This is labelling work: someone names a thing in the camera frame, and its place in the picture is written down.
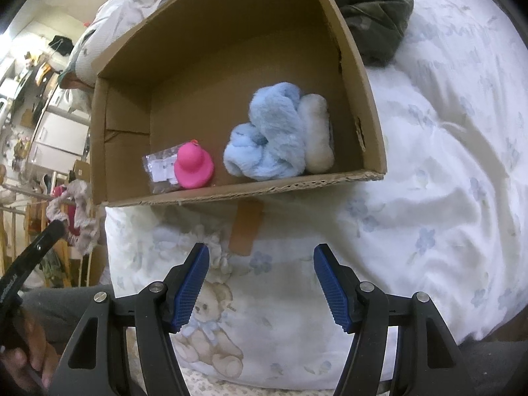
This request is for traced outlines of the person's left hand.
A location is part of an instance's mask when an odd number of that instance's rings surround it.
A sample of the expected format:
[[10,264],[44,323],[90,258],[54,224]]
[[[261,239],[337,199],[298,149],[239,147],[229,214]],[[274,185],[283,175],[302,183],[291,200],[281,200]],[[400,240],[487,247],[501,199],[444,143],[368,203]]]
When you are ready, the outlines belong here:
[[25,309],[15,316],[15,331],[26,347],[6,349],[1,354],[1,365],[21,391],[46,394],[60,356],[47,341],[43,327]]

